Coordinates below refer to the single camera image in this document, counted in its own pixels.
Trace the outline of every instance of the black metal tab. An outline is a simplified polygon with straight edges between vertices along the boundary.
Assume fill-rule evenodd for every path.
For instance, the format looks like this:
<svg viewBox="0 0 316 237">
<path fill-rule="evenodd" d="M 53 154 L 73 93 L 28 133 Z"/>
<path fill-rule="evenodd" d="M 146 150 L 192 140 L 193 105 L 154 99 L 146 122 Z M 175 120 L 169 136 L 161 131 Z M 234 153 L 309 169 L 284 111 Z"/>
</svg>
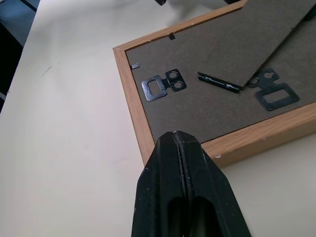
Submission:
<svg viewBox="0 0 316 237">
<path fill-rule="evenodd" d="M 250 237 L 230 184 L 194 136 L 161 136 L 141 174 L 132 237 Z"/>
<path fill-rule="evenodd" d="M 131 70 L 139 68 L 139 67 L 140 67 L 139 63 L 134 63 L 134 64 L 130 65 Z"/>
<path fill-rule="evenodd" d="M 169 34 L 169 39 L 174 40 L 175 38 L 174 34 Z"/>
</svg>

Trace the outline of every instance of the frame backing board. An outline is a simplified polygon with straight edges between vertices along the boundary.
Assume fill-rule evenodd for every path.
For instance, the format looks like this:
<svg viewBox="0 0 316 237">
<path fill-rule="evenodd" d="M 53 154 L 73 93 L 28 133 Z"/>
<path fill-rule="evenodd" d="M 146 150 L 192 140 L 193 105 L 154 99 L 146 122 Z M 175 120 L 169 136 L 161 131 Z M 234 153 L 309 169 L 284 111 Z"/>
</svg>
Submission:
<svg viewBox="0 0 316 237">
<path fill-rule="evenodd" d="M 183 59 L 184 57 L 181 58 L 181 55 L 185 55 L 186 52 L 193 49 L 195 50 L 194 51 L 195 56 L 198 57 L 201 53 L 205 51 L 205 48 L 203 48 L 204 46 L 207 46 L 208 48 L 212 47 L 212 40 L 215 40 L 216 38 L 216 34 L 212 34 L 212 32 L 221 30 L 221 23 L 218 24 L 219 20 L 223 19 L 223 16 L 228 13 L 230 14 L 225 15 L 225 17 L 229 17 L 231 14 L 233 14 L 235 10 L 240 9 L 244 3 L 245 3 L 244 0 L 234 3 L 232 5 L 218 9 L 216 11 L 205 14 L 203 16 L 191 19 L 188 22 L 182 23 L 180 25 L 161 30 L 159 32 L 153 33 L 151 35 L 142 37 L 140 39 L 134 40 L 132 42 L 129 42 L 129 43 L 126 43 L 114 48 L 114 52 L 115 52 L 115 56 L 116 56 L 116 60 L 118 64 L 118 69 L 121 75 L 123 88 L 125 91 L 128 105 L 129 105 L 136 136 L 139 142 L 139 146 L 140 146 L 140 150 L 141 150 L 141 154 L 142 154 L 144 162 L 147 161 L 154 147 L 152 133 L 154 134 L 154 137 L 157 138 L 161 134 L 163 134 L 164 131 L 160 130 L 160 128 L 158 128 L 157 130 L 155 130 L 155 128 L 152 128 L 153 125 L 151 124 L 151 120 L 150 120 L 151 115 L 150 113 L 148 113 L 148 111 L 146 111 L 147 107 L 146 107 L 145 102 L 147 101 L 145 100 L 143 91 L 139 87 L 139 83 L 142 80 L 152 77 L 154 75 L 161 75 L 161 77 L 163 77 L 164 73 L 171 69 L 168 67 L 168 64 L 170 62 L 173 63 L 173 66 L 172 66 L 173 69 L 178 68 L 180 70 L 182 76 L 186 80 L 188 88 L 190 87 L 190 85 L 192 86 L 196 82 L 202 83 L 202 85 L 198 85 L 196 88 L 199 93 L 199 96 L 202 95 L 202 97 L 195 98 L 197 95 L 196 92 L 194 92 L 194 90 L 189 91 L 188 89 L 177 92 L 177 93 L 171 92 L 166 97 L 157 100 L 157 102 L 159 103 L 156 103 L 157 105 L 155 106 L 156 108 L 161 108 L 161 110 L 154 110 L 153 115 L 154 117 L 161 116 L 160 118 L 163 118 L 161 120 L 159 119 L 160 121 L 159 126 L 166 124 L 166 119 L 165 119 L 166 115 L 169 116 L 169 118 L 171 116 L 171 120 L 172 120 L 171 122 L 175 121 L 174 124 L 177 127 L 174 127 L 174 128 L 166 127 L 166 130 L 175 130 L 175 129 L 184 130 L 185 132 L 195 135 L 200 140 L 200 142 L 204 142 L 203 147 L 209 153 L 209 155 L 211 156 L 217 155 L 216 157 L 221 157 L 221 159 L 217 160 L 217 163 L 220 165 L 227 165 L 231 162 L 235 162 L 236 160 L 253 155 L 255 153 L 258 153 L 270 147 L 279 145 L 286 141 L 293 140 L 295 138 L 309 134 L 316 130 L 316 116 L 315 116 L 316 105 L 312 103 L 310 105 L 303 106 L 315 101 L 316 98 L 311 92 L 312 91 L 310 88 L 311 86 L 309 86 L 309 88 L 306 88 L 306 86 L 304 85 L 305 82 L 300 81 L 300 78 L 302 78 L 302 75 L 307 76 L 307 74 L 310 75 L 310 73 L 305 72 L 305 74 L 300 75 L 299 78 L 298 78 L 299 74 L 297 73 L 297 70 L 299 71 L 299 73 L 301 73 L 301 70 L 303 69 L 306 70 L 307 66 L 303 63 L 302 64 L 292 63 L 290 59 L 286 60 L 283 64 L 281 62 L 284 60 L 284 57 L 287 57 L 286 55 L 288 55 L 289 57 L 292 57 L 293 54 L 296 54 L 296 53 L 297 53 L 296 55 L 297 58 L 300 58 L 302 60 L 306 59 L 306 54 L 304 55 L 304 53 L 306 52 L 308 52 L 308 54 L 310 55 L 310 59 L 314 58 L 315 55 L 311 54 L 313 53 L 312 51 L 306 49 L 306 52 L 303 53 L 302 51 L 297 49 L 297 47 L 300 47 L 299 45 L 300 43 L 303 44 L 302 46 L 304 46 L 304 48 L 306 48 L 307 44 L 313 44 L 313 42 L 311 42 L 311 39 L 308 39 L 308 37 L 306 38 L 303 35 L 306 34 L 309 36 L 311 34 L 310 28 L 313 29 L 313 26 L 315 25 L 314 23 L 311 23 L 311 22 L 306 23 L 306 24 L 304 23 L 304 25 L 300 26 L 300 30 L 293 33 L 293 35 L 291 36 L 291 40 L 287 41 L 282 46 L 282 48 L 284 49 L 279 50 L 273 56 L 273 60 L 270 60 L 269 63 L 265 65 L 265 66 L 270 66 L 269 64 L 272 64 L 272 63 L 273 65 L 277 65 L 278 63 L 281 64 L 280 66 L 277 65 L 277 67 L 274 66 L 274 69 L 277 71 L 277 73 L 279 73 L 281 77 L 281 79 L 277 81 L 277 83 L 281 83 L 284 81 L 288 83 L 299 95 L 304 94 L 304 97 L 300 95 L 301 101 L 298 102 L 297 104 L 292 104 L 282 109 L 279 109 L 278 111 L 274 111 L 273 113 L 269 112 L 268 114 L 266 114 L 267 112 L 263 109 L 263 107 L 261 107 L 259 102 L 254 97 L 254 92 L 256 91 L 256 89 L 249 89 L 247 91 L 242 92 L 245 94 L 245 96 L 234 94 L 238 97 L 234 97 L 234 99 L 230 99 L 229 96 L 232 95 L 232 92 L 225 91 L 221 88 L 198 81 L 197 74 L 195 74 L 192 79 L 186 79 L 187 77 L 190 77 L 190 72 L 187 69 L 187 67 L 188 66 L 191 67 L 194 63 L 196 63 L 198 58 L 196 59 L 195 62 L 192 62 L 191 60 L 189 60 L 189 62 L 185 62 L 185 60 Z M 177 41 L 176 44 L 174 43 L 175 40 L 170 40 L 169 38 L 163 38 L 169 35 L 170 33 L 175 33 L 175 32 L 179 32 L 175 34 L 176 36 L 175 40 Z M 210 37 L 209 39 L 207 39 L 205 34 L 212 35 L 213 37 Z M 301 42 L 301 40 L 295 40 L 296 38 L 304 38 L 307 41 Z M 199 47 L 196 47 L 194 49 L 193 48 L 194 44 L 195 45 L 199 44 Z M 158 62 L 160 62 L 160 65 L 158 67 L 155 67 L 153 65 L 157 63 L 154 60 L 154 57 L 149 57 L 147 58 L 148 61 L 144 62 L 145 64 L 142 64 L 141 62 L 139 62 L 141 64 L 141 67 L 133 70 L 134 76 L 132 75 L 132 72 L 129 68 L 129 63 L 133 64 L 136 61 L 142 60 L 141 57 L 137 58 L 139 57 L 140 54 L 153 53 L 155 55 L 155 53 L 157 53 L 157 50 L 160 51 L 163 48 L 172 50 L 172 54 L 170 53 L 168 54 L 168 50 L 167 51 L 163 50 L 163 52 L 166 52 L 166 54 L 170 57 L 166 57 L 164 56 L 165 54 L 162 54 L 160 52 L 159 57 L 162 55 L 162 58 L 158 60 Z M 283 72 L 283 71 L 286 71 L 284 69 L 284 64 L 286 65 L 288 64 L 287 67 L 285 67 L 285 69 L 289 69 L 291 72 L 294 73 L 290 75 L 291 77 L 290 80 L 285 79 L 287 76 L 284 76 L 284 75 L 288 75 L 289 73 L 286 74 Z M 150 72 L 146 72 L 147 74 L 144 72 L 140 73 L 140 75 L 136 74 L 137 70 L 139 70 L 140 72 L 140 69 L 142 67 L 143 69 L 145 69 L 146 67 L 151 67 Z M 208 98 L 204 98 L 203 93 L 201 93 L 201 91 L 203 92 L 204 90 L 208 96 L 212 93 L 215 93 L 216 100 L 214 99 L 209 100 Z M 183 98 L 191 97 L 190 100 L 186 101 L 186 103 L 188 103 L 186 107 L 189 107 L 189 109 L 190 108 L 196 109 L 196 107 L 198 108 L 198 106 L 196 105 L 202 103 L 204 105 L 207 105 L 207 109 L 205 109 L 205 111 L 201 109 L 200 113 L 197 113 L 197 114 L 194 114 L 194 113 L 179 114 L 179 117 L 178 117 L 178 113 L 172 112 L 174 111 L 174 108 L 172 108 L 171 110 L 170 108 L 174 107 L 175 105 L 183 104 L 182 100 L 177 100 L 174 96 L 181 97 L 180 95 L 181 92 L 185 92 L 185 91 L 187 91 L 186 93 L 188 94 L 187 96 L 184 96 Z M 164 104 L 163 102 L 164 99 L 167 99 L 169 103 Z M 250 107 L 247 107 L 247 109 L 243 109 L 242 113 L 240 114 L 238 114 L 240 111 L 233 110 L 233 112 L 235 112 L 234 114 L 232 113 L 233 107 L 231 106 L 231 104 L 233 104 L 235 100 L 239 100 L 244 103 L 247 103 L 250 105 Z M 216 111 L 209 108 L 210 106 L 214 105 L 214 102 L 218 102 L 218 101 L 221 101 L 222 105 L 227 105 L 227 108 L 225 108 L 224 113 L 221 112 L 222 110 Z M 235 119 L 237 118 L 238 121 L 236 122 L 235 119 L 229 120 L 228 118 L 229 116 L 225 116 L 225 120 L 223 120 L 220 118 L 220 116 L 215 116 L 214 113 L 215 114 L 219 113 L 219 115 L 222 115 L 222 114 L 225 115 L 225 113 L 229 113 L 229 115 L 231 114 L 230 117 L 234 117 Z M 194 127 L 192 130 L 190 130 L 190 126 L 187 127 L 186 125 L 185 127 L 183 126 L 183 128 L 180 128 L 179 122 L 181 124 L 183 121 L 183 116 L 186 117 L 188 115 L 195 116 L 193 120 L 187 119 L 188 123 L 201 124 L 202 122 L 209 121 L 211 119 L 212 127 L 209 128 L 208 130 L 209 133 L 204 134 L 202 131 L 202 133 L 198 134 L 196 130 L 194 131 Z"/>
<path fill-rule="evenodd" d="M 244 87 L 315 4 L 316 0 L 249 0 L 235 17 L 220 20 L 222 30 L 214 32 L 220 38 L 212 42 L 216 47 L 203 58 L 199 71 Z"/>
</svg>

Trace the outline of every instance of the table surface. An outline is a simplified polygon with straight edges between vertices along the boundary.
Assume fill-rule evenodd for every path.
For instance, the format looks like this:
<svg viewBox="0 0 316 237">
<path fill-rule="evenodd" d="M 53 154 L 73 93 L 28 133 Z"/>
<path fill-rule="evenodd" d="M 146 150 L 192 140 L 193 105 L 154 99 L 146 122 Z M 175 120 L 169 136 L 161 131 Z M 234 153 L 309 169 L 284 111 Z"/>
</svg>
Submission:
<svg viewBox="0 0 316 237">
<path fill-rule="evenodd" d="M 0 115 L 0 236 L 130 236 L 143 164 L 112 47 L 210 2 L 41 0 Z M 223 169 L 253 236 L 315 236 L 315 144 Z"/>
</svg>

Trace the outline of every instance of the brown hardboard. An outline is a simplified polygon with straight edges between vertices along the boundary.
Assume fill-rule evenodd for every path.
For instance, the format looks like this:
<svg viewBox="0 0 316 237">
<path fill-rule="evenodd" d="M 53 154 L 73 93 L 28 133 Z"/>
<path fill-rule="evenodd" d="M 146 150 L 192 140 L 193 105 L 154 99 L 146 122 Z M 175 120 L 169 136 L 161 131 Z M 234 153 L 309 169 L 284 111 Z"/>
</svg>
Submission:
<svg viewBox="0 0 316 237">
<path fill-rule="evenodd" d="M 174 40 L 164 37 L 126 52 L 130 64 L 140 64 L 132 73 L 154 140 L 182 130 L 203 143 L 316 101 L 315 18 L 300 23 L 262 67 L 273 68 L 280 76 L 276 82 L 289 84 L 299 102 L 268 112 L 254 96 L 259 88 L 235 94 L 198 80 L 201 61 L 237 13 L 175 33 Z M 188 87 L 176 93 L 168 89 L 167 96 L 147 102 L 141 81 L 155 75 L 165 78 L 172 69 L 179 69 Z"/>
<path fill-rule="evenodd" d="M 244 87 L 315 4 L 316 0 L 249 0 L 222 24 L 199 71 Z"/>
</svg>

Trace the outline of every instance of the wooden frame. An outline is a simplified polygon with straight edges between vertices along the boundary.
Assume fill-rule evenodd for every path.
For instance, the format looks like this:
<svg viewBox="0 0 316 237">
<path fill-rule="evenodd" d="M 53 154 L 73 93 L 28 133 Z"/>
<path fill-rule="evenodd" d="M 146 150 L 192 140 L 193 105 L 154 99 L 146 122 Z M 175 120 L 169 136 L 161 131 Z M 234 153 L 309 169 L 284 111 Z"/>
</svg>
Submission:
<svg viewBox="0 0 316 237">
<path fill-rule="evenodd" d="M 148 161 L 155 143 L 130 69 L 126 51 L 237 11 L 245 3 L 246 0 L 238 1 L 113 49 L 144 164 Z M 218 166 L 223 167 L 315 131 L 316 102 L 205 142 L 202 144 L 202 147 Z"/>
</svg>

